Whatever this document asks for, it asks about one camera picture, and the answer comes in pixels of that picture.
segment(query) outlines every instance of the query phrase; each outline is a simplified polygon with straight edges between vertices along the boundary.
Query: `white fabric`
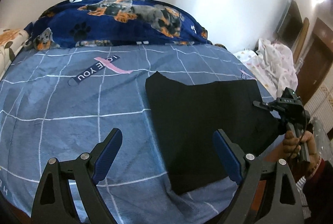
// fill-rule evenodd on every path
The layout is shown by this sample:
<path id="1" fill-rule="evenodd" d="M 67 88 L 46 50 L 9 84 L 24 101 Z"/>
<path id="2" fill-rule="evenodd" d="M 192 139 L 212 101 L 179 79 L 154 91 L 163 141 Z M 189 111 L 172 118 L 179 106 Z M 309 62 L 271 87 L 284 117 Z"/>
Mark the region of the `white fabric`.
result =
<path id="1" fill-rule="evenodd" d="M 290 48 L 281 43 L 259 39 L 257 54 L 245 50 L 234 55 L 274 98 L 280 97 L 286 87 L 296 90 L 298 79 Z"/>

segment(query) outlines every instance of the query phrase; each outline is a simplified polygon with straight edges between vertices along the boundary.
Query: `pillow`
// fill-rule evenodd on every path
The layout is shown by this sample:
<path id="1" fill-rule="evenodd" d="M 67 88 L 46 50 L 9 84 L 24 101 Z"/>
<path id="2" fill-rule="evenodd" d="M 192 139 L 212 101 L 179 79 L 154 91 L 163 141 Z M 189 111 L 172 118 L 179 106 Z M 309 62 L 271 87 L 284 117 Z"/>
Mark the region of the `pillow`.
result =
<path id="1" fill-rule="evenodd" d="M 67 0 L 46 10 L 32 28 L 37 50 L 79 46 L 208 43 L 187 12 L 154 0 Z"/>
<path id="2" fill-rule="evenodd" d="M 28 38 L 29 35 L 24 30 L 0 28 L 0 79 Z"/>

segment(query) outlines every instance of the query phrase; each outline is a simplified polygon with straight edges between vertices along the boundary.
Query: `wooden door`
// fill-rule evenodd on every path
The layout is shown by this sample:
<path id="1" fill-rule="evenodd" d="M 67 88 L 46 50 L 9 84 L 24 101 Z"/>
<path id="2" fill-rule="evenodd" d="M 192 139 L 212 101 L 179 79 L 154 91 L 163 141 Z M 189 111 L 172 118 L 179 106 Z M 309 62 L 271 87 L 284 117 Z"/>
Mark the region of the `wooden door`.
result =
<path id="1" fill-rule="evenodd" d="M 297 96 L 300 96 L 305 105 L 317 91 L 324 80 L 333 62 L 333 52 L 322 40 L 313 34 L 314 41 L 307 53 L 304 64 L 298 73 Z"/>

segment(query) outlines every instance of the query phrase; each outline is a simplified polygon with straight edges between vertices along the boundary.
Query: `human hand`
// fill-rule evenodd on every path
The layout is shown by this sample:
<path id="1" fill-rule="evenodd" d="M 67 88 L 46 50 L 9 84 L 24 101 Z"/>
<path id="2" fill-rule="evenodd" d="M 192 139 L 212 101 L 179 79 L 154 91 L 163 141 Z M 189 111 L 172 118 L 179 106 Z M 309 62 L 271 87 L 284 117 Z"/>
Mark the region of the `human hand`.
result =
<path id="1" fill-rule="evenodd" d="M 306 143 L 308 146 L 310 163 L 298 163 L 295 157 L 301 149 L 301 146 L 298 146 L 299 138 L 295 138 L 292 131 L 287 131 L 284 135 L 283 140 L 283 152 L 285 153 L 286 160 L 290 166 L 291 172 L 294 176 L 295 181 L 297 182 L 304 175 L 308 175 L 308 171 L 313 169 L 317 162 L 319 161 L 319 155 L 317 153 L 316 142 L 314 136 L 311 132 L 305 131 L 305 134 L 301 140 L 301 143 Z"/>

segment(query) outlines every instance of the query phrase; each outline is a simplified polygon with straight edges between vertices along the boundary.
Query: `pink ribbon print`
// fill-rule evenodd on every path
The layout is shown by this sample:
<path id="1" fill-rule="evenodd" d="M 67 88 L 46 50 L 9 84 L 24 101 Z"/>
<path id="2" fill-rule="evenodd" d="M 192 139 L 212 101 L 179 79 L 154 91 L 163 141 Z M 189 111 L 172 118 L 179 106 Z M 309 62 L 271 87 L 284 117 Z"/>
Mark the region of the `pink ribbon print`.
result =
<path id="1" fill-rule="evenodd" d="M 95 60 L 99 61 L 100 63 L 102 63 L 106 68 L 109 68 L 111 69 L 112 71 L 118 73 L 118 74 L 130 74 L 133 72 L 133 70 L 129 70 L 129 71 L 126 71 L 126 70 L 122 70 L 116 66 L 114 66 L 111 62 L 109 62 L 108 60 L 106 59 L 103 59 L 101 57 L 96 57 Z"/>

